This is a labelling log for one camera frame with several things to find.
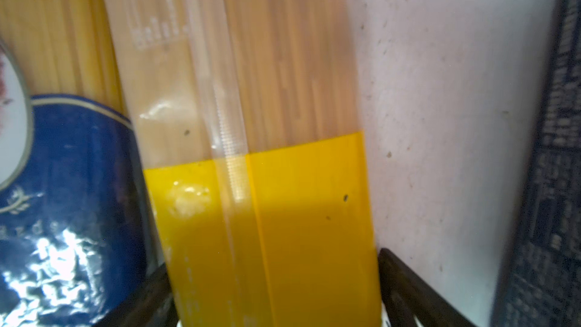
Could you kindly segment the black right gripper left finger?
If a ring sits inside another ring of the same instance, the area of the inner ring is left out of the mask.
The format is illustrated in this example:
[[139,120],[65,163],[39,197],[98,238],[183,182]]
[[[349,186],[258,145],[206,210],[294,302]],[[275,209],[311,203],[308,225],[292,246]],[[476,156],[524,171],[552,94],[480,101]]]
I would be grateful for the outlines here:
[[140,287],[95,326],[172,326],[179,317],[166,264],[159,266]]

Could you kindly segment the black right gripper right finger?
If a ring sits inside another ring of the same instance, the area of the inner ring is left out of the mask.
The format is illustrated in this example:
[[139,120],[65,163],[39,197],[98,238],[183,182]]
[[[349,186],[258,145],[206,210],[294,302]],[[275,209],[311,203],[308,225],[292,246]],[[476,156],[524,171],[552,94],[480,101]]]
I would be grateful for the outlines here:
[[381,299],[392,326],[472,326],[387,248],[378,255]]

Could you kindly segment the blue Barilla spaghetti box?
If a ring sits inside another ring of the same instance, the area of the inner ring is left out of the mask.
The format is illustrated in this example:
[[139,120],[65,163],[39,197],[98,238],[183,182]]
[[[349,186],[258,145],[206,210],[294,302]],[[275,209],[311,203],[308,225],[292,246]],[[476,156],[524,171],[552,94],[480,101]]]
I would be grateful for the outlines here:
[[580,324],[580,0],[558,30],[494,326]]

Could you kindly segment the yellow spaghetti bag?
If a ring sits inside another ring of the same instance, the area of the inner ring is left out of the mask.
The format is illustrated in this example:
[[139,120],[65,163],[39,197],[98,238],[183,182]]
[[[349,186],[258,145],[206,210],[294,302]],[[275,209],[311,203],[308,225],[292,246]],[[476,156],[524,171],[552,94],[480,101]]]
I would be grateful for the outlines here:
[[104,0],[184,326],[379,326],[347,0]]

